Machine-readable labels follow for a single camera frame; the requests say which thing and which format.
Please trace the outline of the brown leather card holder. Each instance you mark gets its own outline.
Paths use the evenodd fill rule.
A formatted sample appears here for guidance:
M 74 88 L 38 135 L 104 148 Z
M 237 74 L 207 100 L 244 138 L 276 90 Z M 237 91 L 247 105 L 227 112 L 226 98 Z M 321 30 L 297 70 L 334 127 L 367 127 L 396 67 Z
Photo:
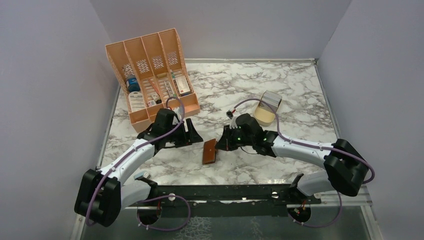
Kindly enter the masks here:
M 215 138 L 205 141 L 203 144 L 202 164 L 208 165 L 216 162 L 217 150 L 215 149 L 217 140 Z

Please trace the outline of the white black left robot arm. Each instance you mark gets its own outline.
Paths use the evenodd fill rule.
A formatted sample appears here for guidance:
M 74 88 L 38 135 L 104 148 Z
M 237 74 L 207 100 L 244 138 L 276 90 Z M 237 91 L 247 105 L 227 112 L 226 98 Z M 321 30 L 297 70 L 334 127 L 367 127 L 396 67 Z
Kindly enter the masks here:
M 203 142 L 192 120 L 184 119 L 168 109 L 161 108 L 146 130 L 116 160 L 99 170 L 87 170 L 80 183 L 74 212 L 104 227 L 110 226 L 121 209 L 141 201 L 152 205 L 157 191 L 150 180 L 126 184 L 128 178 L 147 160 L 171 143 L 174 148 Z

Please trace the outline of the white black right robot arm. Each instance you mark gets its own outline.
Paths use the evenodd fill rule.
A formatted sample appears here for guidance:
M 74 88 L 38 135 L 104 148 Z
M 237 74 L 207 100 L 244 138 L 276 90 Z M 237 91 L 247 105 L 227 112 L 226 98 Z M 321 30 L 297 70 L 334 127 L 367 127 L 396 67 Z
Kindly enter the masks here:
M 248 113 L 234 118 L 232 124 L 223 127 L 215 148 L 235 151 L 246 146 L 262 156 L 290 158 L 322 168 L 322 171 L 300 174 L 295 178 L 288 196 L 296 204 L 315 193 L 332 190 L 355 197 L 371 170 L 365 159 L 345 139 L 319 143 L 291 138 L 277 131 L 264 130 Z

